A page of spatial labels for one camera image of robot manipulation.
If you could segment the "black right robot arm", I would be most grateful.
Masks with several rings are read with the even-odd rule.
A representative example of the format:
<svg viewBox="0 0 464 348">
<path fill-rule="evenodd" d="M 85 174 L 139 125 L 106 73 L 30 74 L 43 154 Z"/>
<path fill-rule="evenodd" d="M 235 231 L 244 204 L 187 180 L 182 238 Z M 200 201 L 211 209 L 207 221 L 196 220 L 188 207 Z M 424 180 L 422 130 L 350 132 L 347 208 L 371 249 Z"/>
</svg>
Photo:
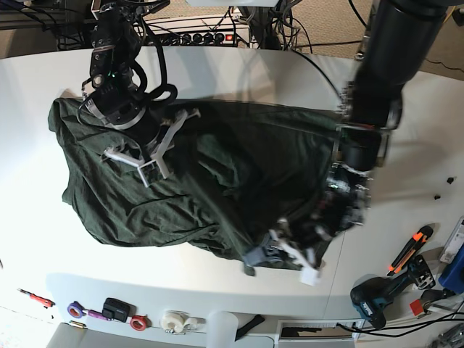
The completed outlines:
<svg viewBox="0 0 464 348">
<path fill-rule="evenodd" d="M 84 96 L 77 111 L 81 125 L 116 133 L 137 146 L 142 164 L 151 162 L 160 146 L 161 128 L 176 132 L 183 122 L 199 117 L 197 109 L 157 119 L 154 113 L 172 104 L 177 88 L 167 81 L 167 65 L 160 41 L 144 15 L 162 9 L 168 1 L 103 1 L 91 36 L 90 77 L 93 92 Z M 137 62 L 141 47 L 153 43 L 160 68 L 160 84 L 147 91 L 148 79 Z"/>
</svg>

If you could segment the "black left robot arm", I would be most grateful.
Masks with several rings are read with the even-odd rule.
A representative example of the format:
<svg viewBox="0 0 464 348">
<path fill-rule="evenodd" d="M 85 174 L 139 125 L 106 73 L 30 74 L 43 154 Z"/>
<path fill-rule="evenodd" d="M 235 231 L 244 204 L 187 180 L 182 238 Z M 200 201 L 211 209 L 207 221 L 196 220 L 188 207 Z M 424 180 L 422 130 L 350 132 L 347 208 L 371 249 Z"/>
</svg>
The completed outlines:
<svg viewBox="0 0 464 348">
<path fill-rule="evenodd" d="M 379 1 L 373 5 L 360 65 L 341 94 L 341 116 L 326 134 L 281 141 L 272 166 L 289 184 L 253 227 L 257 244 L 244 258 L 252 266 L 318 267 L 331 240 L 364 221 L 368 182 L 386 156 L 402 117 L 402 89 L 426 58 L 449 1 Z"/>
</svg>

